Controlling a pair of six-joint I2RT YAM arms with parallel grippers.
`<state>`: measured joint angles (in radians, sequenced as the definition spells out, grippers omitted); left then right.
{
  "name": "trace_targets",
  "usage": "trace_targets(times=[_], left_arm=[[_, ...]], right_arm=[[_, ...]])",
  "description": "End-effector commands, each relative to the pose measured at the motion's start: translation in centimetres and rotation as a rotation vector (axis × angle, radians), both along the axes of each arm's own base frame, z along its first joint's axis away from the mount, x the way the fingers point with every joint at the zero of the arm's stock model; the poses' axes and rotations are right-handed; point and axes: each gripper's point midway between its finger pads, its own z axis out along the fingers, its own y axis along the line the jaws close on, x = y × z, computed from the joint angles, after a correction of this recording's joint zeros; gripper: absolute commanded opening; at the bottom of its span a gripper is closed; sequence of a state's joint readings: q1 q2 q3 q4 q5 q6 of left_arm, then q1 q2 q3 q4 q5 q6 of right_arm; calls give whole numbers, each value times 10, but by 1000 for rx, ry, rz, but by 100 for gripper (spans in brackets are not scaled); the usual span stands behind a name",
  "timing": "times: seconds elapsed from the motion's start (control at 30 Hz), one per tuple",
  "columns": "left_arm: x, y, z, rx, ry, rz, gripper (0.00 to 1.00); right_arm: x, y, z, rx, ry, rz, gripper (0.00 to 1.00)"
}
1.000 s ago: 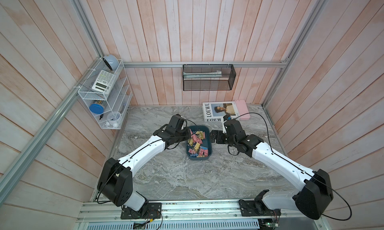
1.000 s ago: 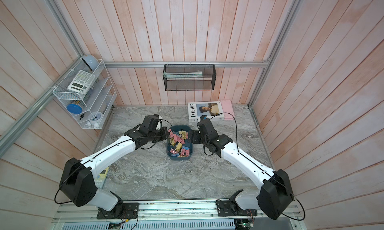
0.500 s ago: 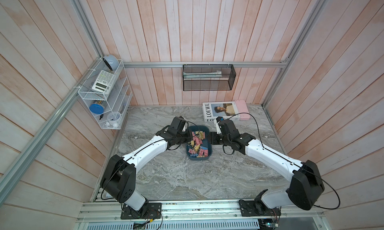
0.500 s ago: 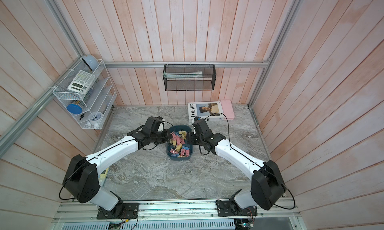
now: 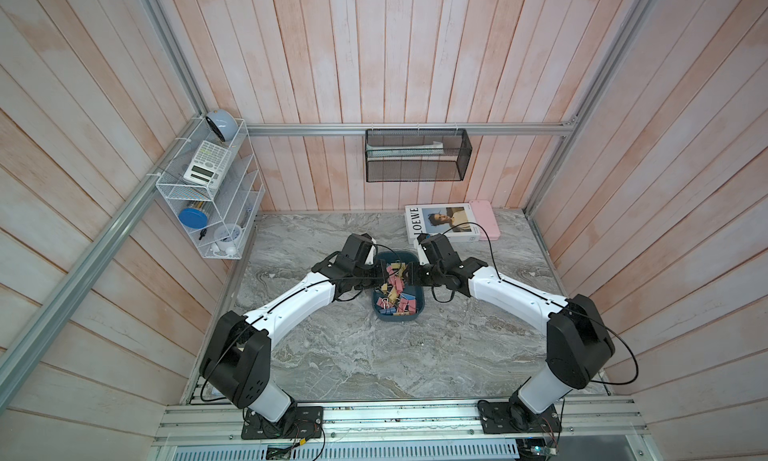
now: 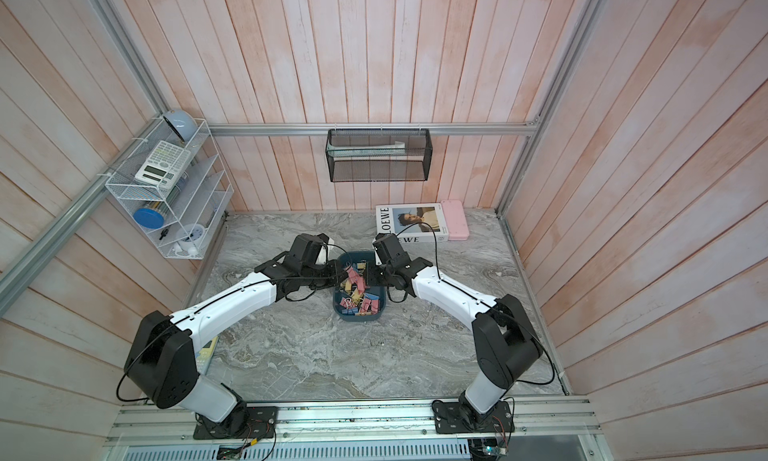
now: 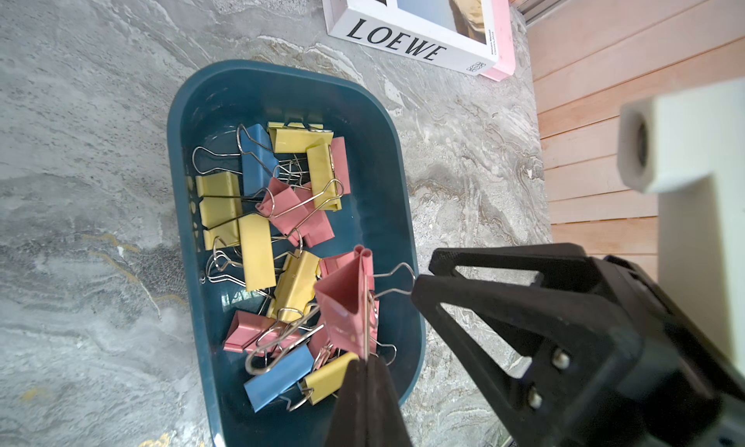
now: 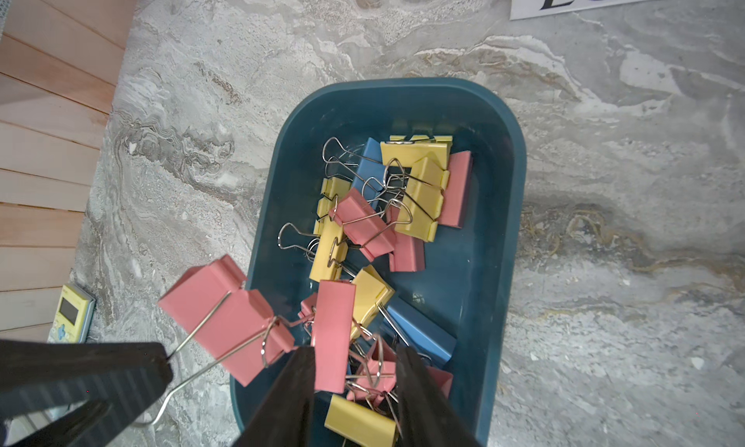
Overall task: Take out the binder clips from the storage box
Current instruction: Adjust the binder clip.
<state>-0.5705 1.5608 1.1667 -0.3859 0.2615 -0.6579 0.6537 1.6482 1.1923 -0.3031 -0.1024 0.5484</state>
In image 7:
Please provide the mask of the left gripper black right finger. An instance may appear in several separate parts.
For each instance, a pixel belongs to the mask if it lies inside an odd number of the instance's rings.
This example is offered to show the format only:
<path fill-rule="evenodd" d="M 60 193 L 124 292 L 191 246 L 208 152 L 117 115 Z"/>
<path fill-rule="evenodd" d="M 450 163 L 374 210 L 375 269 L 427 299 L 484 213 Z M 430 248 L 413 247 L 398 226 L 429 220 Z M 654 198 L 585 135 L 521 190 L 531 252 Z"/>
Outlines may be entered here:
<path fill-rule="evenodd" d="M 637 264 L 439 248 L 411 299 L 521 446 L 740 446 L 744 379 Z"/>

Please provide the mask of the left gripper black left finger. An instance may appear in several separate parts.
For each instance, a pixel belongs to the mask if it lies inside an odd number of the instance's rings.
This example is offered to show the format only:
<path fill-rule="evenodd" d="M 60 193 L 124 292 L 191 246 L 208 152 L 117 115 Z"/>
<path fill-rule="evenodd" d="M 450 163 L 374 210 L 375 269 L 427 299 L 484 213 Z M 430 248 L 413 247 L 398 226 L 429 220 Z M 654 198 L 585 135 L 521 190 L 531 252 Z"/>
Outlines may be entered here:
<path fill-rule="evenodd" d="M 411 445 L 390 371 L 380 358 L 349 363 L 325 444 Z"/>

